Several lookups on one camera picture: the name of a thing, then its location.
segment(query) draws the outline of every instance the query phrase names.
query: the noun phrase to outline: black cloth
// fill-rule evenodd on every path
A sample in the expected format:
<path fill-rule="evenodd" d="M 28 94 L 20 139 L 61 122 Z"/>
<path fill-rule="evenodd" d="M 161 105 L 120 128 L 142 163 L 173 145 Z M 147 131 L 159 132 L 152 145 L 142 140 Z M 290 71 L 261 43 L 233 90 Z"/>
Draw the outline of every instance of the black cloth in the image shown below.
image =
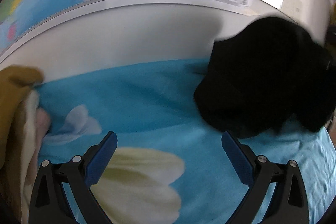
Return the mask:
<path fill-rule="evenodd" d="M 238 138 L 277 131 L 293 114 L 316 132 L 336 106 L 336 68 L 305 29 L 262 18 L 214 43 L 194 100 L 207 123 Z"/>

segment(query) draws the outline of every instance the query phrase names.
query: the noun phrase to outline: blue gripper pad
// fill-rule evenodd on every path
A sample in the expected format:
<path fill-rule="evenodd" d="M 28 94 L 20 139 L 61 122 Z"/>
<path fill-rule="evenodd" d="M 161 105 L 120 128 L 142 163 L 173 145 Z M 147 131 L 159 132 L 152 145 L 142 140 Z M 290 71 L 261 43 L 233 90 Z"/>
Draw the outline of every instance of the blue gripper pad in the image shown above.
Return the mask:
<path fill-rule="evenodd" d="M 222 135 L 222 147 L 235 168 L 241 183 L 246 184 L 251 188 L 254 182 L 253 166 L 234 138 L 227 131 Z"/>
<path fill-rule="evenodd" d="M 109 137 L 103 143 L 99 144 L 100 149 L 86 167 L 84 181 L 88 188 L 91 185 L 96 184 L 100 179 L 117 148 L 117 143 L 117 135 L 114 132 L 111 132 Z"/>

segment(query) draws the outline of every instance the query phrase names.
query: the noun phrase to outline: blue blanket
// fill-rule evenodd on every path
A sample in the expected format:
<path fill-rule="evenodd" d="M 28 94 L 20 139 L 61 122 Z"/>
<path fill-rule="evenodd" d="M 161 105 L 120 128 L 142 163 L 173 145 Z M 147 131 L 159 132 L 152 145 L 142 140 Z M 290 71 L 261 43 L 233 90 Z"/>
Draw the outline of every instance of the blue blanket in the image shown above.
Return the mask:
<path fill-rule="evenodd" d="M 185 162 L 184 173 L 171 184 L 182 204 L 177 224 L 225 223 L 247 186 L 241 184 L 221 147 L 221 134 L 202 121 L 193 102 L 193 92 L 206 67 L 207 60 L 155 62 L 95 71 L 40 86 L 40 104 L 52 118 L 40 163 L 44 159 L 69 161 L 114 131 L 118 147 L 152 148 Z M 67 124 L 67 115 L 81 105 L 88 111 L 87 119 L 76 126 L 71 123 L 75 115 L 70 115 Z M 71 132 L 73 138 L 52 145 L 53 138 L 57 142 L 58 135 L 64 139 Z M 241 142 L 273 162 L 298 162 L 310 223 L 317 223 L 336 194 L 336 152 L 326 130 L 308 133 L 290 119 L 280 135 L 268 130 Z M 274 185 L 254 223 L 262 220 L 273 189 Z"/>

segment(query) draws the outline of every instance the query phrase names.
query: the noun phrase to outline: yellow cloth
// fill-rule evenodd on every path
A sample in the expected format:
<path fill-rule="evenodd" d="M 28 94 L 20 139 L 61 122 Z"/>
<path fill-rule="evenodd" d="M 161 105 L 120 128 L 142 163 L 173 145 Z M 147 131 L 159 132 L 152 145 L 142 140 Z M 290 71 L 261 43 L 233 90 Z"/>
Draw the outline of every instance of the yellow cloth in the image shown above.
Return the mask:
<path fill-rule="evenodd" d="M 336 25 L 336 4 L 334 4 L 334 9 L 330 17 L 330 24 Z"/>
<path fill-rule="evenodd" d="M 0 71 L 0 192 L 21 219 L 21 153 L 25 141 L 25 99 L 35 83 L 43 81 L 37 69 L 10 66 Z"/>

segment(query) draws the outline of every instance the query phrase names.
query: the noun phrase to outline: metal screw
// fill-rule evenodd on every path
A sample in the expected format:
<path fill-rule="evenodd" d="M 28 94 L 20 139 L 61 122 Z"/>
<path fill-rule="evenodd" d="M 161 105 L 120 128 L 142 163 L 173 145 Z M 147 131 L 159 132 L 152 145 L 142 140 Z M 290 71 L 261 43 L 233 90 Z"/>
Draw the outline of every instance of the metal screw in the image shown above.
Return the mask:
<path fill-rule="evenodd" d="M 81 159 L 82 159 L 81 156 L 74 156 L 74 157 L 72 158 L 72 161 L 73 161 L 73 162 L 80 162 Z"/>
<path fill-rule="evenodd" d="M 44 160 L 43 162 L 42 162 L 42 166 L 43 167 L 46 167 L 46 166 L 48 166 L 49 165 L 49 160 Z"/>
<path fill-rule="evenodd" d="M 297 166 L 297 163 L 296 163 L 296 161 L 294 161 L 294 160 L 291 160 L 291 161 L 289 162 L 289 164 L 290 164 L 292 167 L 296 167 L 296 166 Z"/>
<path fill-rule="evenodd" d="M 260 155 L 260 156 L 258 157 L 258 160 L 259 160 L 260 162 L 262 162 L 262 163 L 265 163 L 265 162 L 267 161 L 267 158 L 266 158 L 265 156 L 263 156 L 263 155 Z"/>

